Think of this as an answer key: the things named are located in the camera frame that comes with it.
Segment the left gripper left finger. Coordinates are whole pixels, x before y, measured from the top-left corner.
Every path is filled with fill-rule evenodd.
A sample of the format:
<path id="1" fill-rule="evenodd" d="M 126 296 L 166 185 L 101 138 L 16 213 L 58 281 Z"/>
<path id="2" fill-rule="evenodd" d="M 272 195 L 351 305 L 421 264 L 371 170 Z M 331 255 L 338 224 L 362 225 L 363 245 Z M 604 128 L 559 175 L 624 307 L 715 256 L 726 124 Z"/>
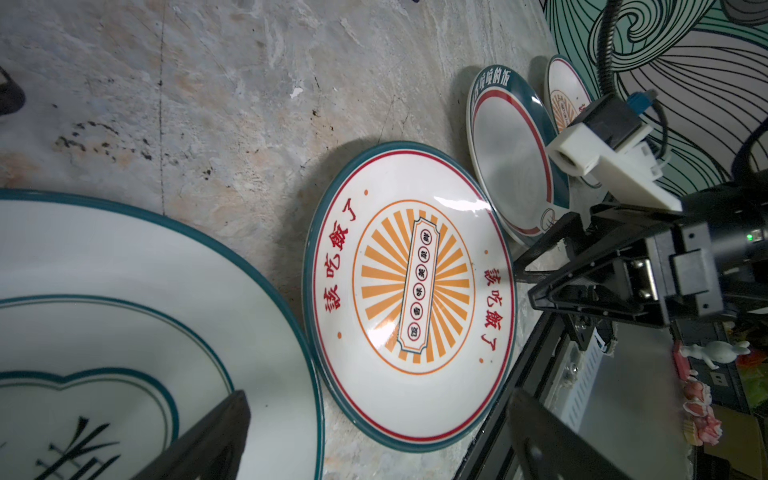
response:
<path id="1" fill-rule="evenodd" d="M 133 479 L 236 479 L 250 422 L 245 392 L 234 391 Z"/>

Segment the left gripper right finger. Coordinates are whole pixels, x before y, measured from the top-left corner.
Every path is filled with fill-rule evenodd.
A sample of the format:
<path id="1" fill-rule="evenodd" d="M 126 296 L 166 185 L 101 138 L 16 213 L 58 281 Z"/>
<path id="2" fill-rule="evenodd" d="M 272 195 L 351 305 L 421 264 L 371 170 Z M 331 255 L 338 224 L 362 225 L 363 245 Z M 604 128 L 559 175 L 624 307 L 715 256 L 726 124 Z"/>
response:
<path id="1" fill-rule="evenodd" d="M 523 389 L 512 390 L 507 417 L 524 478 L 629 479 Z"/>

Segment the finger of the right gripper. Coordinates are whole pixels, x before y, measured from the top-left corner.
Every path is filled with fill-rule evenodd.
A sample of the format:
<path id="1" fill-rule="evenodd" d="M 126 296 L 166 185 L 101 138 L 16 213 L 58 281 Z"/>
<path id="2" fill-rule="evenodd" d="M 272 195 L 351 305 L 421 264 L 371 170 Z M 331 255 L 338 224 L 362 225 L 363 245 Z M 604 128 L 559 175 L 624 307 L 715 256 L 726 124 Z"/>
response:
<path id="1" fill-rule="evenodd" d="M 580 214 L 576 212 L 565 214 L 514 262 L 515 280 L 526 284 L 544 281 L 553 271 L 528 271 L 527 268 L 542 255 L 553 250 L 560 241 L 565 244 L 569 260 L 575 259 L 590 248 L 591 236 L 584 228 Z"/>
<path id="2" fill-rule="evenodd" d="M 530 305 L 563 315 L 606 317 L 606 259 L 582 254 L 552 270 L 526 265 Z"/>

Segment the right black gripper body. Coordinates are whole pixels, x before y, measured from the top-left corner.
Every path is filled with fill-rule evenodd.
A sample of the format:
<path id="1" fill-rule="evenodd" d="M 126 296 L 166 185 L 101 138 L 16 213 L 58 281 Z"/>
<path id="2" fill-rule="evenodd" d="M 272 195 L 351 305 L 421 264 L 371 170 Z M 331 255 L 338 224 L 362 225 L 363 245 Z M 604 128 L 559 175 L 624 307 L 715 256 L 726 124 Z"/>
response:
<path id="1" fill-rule="evenodd" d="M 575 309 L 648 327 L 725 310 L 726 227 L 717 216 L 599 205 L 578 256 Z"/>

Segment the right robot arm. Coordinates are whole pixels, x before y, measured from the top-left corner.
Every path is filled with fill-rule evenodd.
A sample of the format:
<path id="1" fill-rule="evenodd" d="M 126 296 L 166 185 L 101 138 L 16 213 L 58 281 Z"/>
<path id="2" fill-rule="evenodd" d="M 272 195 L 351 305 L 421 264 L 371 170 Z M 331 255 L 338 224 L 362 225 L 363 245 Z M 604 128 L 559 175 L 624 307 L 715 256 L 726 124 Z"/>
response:
<path id="1" fill-rule="evenodd" d="M 568 213 L 514 263 L 533 308 L 662 328 L 767 305 L 767 192 L 726 183 L 680 212 L 603 203 Z"/>

